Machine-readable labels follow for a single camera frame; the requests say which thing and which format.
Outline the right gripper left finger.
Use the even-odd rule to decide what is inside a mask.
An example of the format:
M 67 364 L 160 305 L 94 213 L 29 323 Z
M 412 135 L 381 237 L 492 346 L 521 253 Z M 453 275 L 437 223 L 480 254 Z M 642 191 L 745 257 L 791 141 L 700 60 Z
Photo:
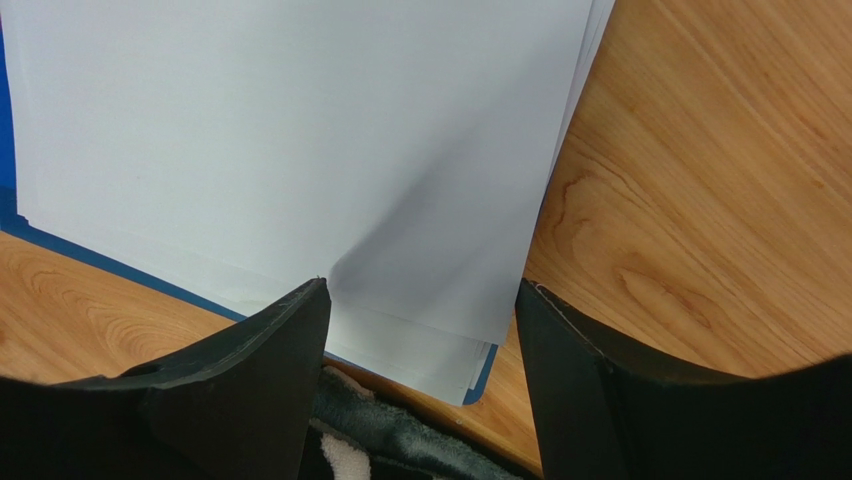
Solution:
M 2 477 L 296 478 L 330 309 L 315 278 L 114 378 L 3 378 Z

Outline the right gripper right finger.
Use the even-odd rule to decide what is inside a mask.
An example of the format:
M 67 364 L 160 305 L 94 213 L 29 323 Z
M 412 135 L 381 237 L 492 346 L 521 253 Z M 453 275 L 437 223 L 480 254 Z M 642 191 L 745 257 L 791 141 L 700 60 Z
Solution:
M 518 335 L 548 479 L 847 479 L 851 358 L 749 379 L 674 357 L 523 281 Z

